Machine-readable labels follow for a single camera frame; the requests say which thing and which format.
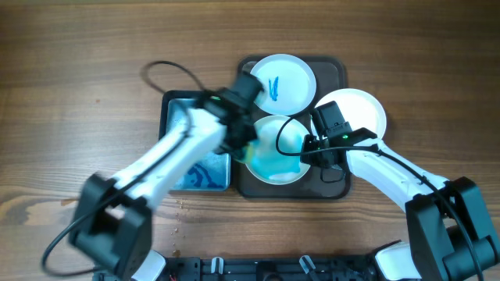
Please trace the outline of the white plate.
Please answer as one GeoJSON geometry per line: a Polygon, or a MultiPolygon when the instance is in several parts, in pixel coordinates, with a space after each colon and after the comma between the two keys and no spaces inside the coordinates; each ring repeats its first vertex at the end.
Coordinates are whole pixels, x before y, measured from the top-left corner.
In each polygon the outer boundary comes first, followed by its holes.
{"type": "Polygon", "coordinates": [[[387,116],[381,103],[370,93],[345,88],[332,91],[322,97],[315,107],[335,101],[352,131],[366,128],[382,139],[387,129],[387,116]]]}
{"type": "MultiPolygon", "coordinates": [[[[286,156],[276,149],[279,129],[289,120],[287,116],[266,116],[254,123],[258,139],[252,143],[250,157],[245,163],[250,173],[264,183],[285,185],[301,179],[310,168],[299,156],[286,156]]],[[[304,136],[309,131],[293,119],[281,132],[280,150],[288,153],[302,151],[304,136]]]]}
{"type": "Polygon", "coordinates": [[[255,103],[270,115],[293,116],[305,110],[316,95],[316,77],[308,64],[287,55],[269,55],[250,71],[262,84],[255,103]]]}

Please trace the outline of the green yellow sponge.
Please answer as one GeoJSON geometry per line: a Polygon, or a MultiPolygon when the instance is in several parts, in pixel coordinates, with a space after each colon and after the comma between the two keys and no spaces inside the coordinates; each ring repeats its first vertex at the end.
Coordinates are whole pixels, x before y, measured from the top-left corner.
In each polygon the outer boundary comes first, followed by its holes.
{"type": "Polygon", "coordinates": [[[257,149],[257,144],[256,143],[250,143],[246,145],[245,147],[237,150],[234,153],[234,160],[240,163],[250,163],[252,159],[255,156],[255,152],[257,149]]]}

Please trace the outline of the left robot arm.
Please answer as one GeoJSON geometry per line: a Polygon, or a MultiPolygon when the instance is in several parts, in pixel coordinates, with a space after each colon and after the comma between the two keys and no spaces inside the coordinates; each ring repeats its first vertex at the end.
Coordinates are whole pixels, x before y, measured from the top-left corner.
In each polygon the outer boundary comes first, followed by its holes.
{"type": "Polygon", "coordinates": [[[252,122],[259,80],[240,74],[229,88],[204,91],[181,105],[184,126],[171,130],[132,165],[84,184],[69,242],[102,269],[129,280],[152,247],[152,216],[172,186],[207,154],[243,159],[257,138],[252,122]]]}

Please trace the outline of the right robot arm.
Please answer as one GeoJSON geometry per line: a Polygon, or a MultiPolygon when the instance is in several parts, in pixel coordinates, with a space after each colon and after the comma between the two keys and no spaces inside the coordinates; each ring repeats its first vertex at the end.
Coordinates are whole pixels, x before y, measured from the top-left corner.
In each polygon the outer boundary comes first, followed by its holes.
{"type": "Polygon", "coordinates": [[[405,213],[408,242],[386,246],[375,262],[386,280],[483,279],[499,263],[499,238],[479,187],[466,177],[448,180],[392,151],[367,128],[353,130],[335,102],[311,111],[300,159],[335,166],[371,183],[405,213]]]}

